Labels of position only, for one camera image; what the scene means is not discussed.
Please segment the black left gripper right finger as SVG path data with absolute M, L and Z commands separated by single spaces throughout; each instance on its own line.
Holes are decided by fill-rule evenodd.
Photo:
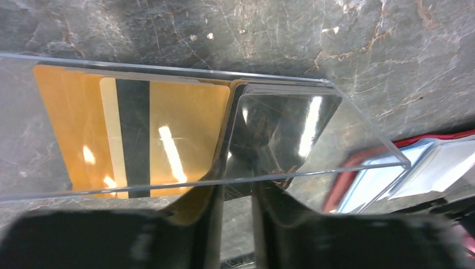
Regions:
M 273 182 L 252 185 L 258 268 L 471 268 L 462 237 L 427 214 L 322 214 Z

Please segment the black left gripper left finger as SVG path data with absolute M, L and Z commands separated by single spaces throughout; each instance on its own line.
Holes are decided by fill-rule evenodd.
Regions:
M 2 268 L 219 268 L 223 188 L 160 209 L 33 210 L 1 240 Z

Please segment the red leather card holder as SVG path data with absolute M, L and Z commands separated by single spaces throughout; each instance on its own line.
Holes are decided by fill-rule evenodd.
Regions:
M 409 165 L 383 147 L 360 151 L 344 164 L 360 170 L 337 175 L 322 210 L 356 213 L 376 201 L 421 198 L 434 194 L 453 200 L 474 194 L 474 130 L 423 134 L 395 142 Z

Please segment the gold magnetic stripe card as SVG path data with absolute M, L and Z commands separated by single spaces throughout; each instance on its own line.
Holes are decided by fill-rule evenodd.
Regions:
M 152 186 L 118 198 L 182 195 L 210 171 L 229 87 L 112 77 L 99 86 L 112 165 L 104 186 Z

